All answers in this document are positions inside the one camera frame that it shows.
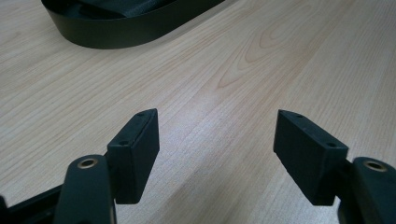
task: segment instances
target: black plastic part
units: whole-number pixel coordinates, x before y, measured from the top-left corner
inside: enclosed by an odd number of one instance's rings
[[[93,19],[77,0],[42,0],[61,34],[87,48],[120,49],[163,36],[224,0],[176,0],[132,17],[114,13]]]
[[[138,203],[160,150],[156,109],[140,112],[107,145],[110,169],[116,169],[116,203]]]
[[[353,161],[352,189],[364,223],[396,223],[396,170],[371,158]]]
[[[70,163],[54,223],[115,223],[110,176],[104,156],[89,155]]]
[[[47,190],[9,208],[4,203],[0,223],[52,223],[61,187]]]
[[[347,146],[306,117],[279,110],[274,152],[313,205],[332,205]]]

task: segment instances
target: wooden table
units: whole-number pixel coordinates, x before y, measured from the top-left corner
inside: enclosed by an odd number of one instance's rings
[[[232,0],[148,44],[86,49],[38,0],[0,2],[0,193],[64,181],[133,114],[159,110],[161,151],[119,223],[337,223],[273,152],[279,108],[396,166],[396,2]]]

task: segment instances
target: screw hole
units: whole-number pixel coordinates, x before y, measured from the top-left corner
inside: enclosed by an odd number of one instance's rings
[[[120,141],[120,145],[121,146],[127,146],[128,145],[128,141]]]
[[[386,172],[388,170],[387,167],[385,167],[383,164],[376,162],[376,161],[365,161],[364,165],[367,168],[372,169],[374,171],[378,171],[378,172]]]
[[[327,146],[329,146],[329,147],[337,147],[337,145],[334,144],[334,143],[327,143]]]
[[[78,168],[79,169],[88,169],[88,168],[93,167],[97,162],[98,162],[98,160],[89,158],[87,160],[79,162]]]

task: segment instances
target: wood grain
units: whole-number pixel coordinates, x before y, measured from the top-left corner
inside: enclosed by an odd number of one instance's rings
[[[63,183],[156,107],[161,152],[119,223],[337,223],[338,201],[312,206],[273,153],[276,112],[396,166],[395,40],[392,0],[226,0],[151,43],[85,49],[40,1],[3,0],[0,193],[12,205]]]

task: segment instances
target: table surface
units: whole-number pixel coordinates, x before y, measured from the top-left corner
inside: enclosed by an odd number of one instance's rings
[[[153,42],[86,49],[0,2],[0,193],[12,205],[158,108],[161,151],[119,223],[337,223],[273,152],[278,109],[396,166],[396,2],[226,0]]]

